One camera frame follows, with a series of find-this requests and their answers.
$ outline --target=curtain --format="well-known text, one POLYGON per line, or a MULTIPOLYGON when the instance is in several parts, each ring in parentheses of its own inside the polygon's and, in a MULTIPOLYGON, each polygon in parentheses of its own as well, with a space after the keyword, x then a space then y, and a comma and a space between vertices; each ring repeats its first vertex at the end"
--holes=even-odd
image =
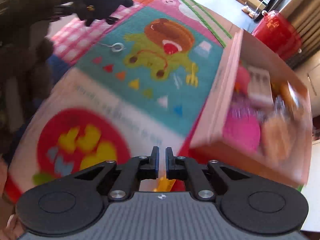
POLYGON ((301 37, 301 53, 287 64, 297 68, 320 49, 320 0, 290 0, 280 11, 301 37))

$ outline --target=red shiny container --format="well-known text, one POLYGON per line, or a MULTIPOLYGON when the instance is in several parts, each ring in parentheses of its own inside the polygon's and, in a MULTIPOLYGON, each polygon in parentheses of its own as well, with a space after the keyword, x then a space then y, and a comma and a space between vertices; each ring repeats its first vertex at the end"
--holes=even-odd
POLYGON ((253 30, 252 35, 284 61, 295 55, 301 48, 301 37, 296 29, 276 11, 265 15, 253 30))

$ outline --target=pink cardboard box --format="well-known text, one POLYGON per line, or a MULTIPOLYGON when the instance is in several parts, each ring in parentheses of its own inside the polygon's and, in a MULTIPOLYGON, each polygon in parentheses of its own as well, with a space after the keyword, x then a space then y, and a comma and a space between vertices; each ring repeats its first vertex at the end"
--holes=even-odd
POLYGON ((294 71, 265 44, 244 30, 236 33, 223 52, 217 78, 191 141, 192 152, 296 187, 308 181, 311 143, 312 119, 308 89, 294 71), (272 167, 262 155, 249 156, 249 153, 222 137, 240 58, 249 65, 268 70, 272 82, 288 81, 305 99, 307 118, 304 129, 298 131, 290 157, 281 167, 272 167))

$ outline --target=pink gingham pattern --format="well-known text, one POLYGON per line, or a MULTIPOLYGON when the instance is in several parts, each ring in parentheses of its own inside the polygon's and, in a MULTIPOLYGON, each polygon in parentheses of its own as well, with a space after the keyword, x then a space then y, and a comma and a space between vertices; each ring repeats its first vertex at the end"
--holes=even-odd
POLYGON ((84 21, 80 21, 79 18, 73 19, 51 38, 54 42, 54 54, 70 66, 74 65, 102 36, 142 7, 143 5, 138 2, 130 8, 121 5, 111 15, 119 19, 114 25, 107 24, 105 20, 95 20, 90 27, 85 27, 84 21))

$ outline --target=triangle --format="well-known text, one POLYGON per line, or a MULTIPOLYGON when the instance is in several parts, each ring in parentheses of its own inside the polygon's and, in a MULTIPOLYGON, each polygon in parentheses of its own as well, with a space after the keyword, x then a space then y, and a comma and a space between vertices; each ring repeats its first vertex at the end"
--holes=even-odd
POLYGON ((145 89, 142 94, 146 97, 146 98, 153 98, 153 90, 152 88, 148 88, 148 89, 145 89))
POLYGON ((95 64, 100 64, 102 62, 102 57, 101 56, 100 57, 96 57, 96 58, 94 58, 92 60, 92 62, 95 63, 95 64))
POLYGON ((164 108, 168 108, 168 96, 160 97, 157 99, 159 105, 164 108))
POLYGON ((139 90, 139 86, 140 86, 139 78, 130 81, 128 86, 132 89, 139 90))
POLYGON ((117 77, 117 79, 123 81, 125 79, 125 71, 116 73, 116 77, 117 77))
POLYGON ((182 116, 182 105, 176 106, 173 110, 177 115, 182 116))
POLYGON ((112 71, 113 71, 113 64, 106 65, 105 67, 103 67, 103 69, 104 69, 105 71, 107 71, 108 73, 112 73, 112 71))

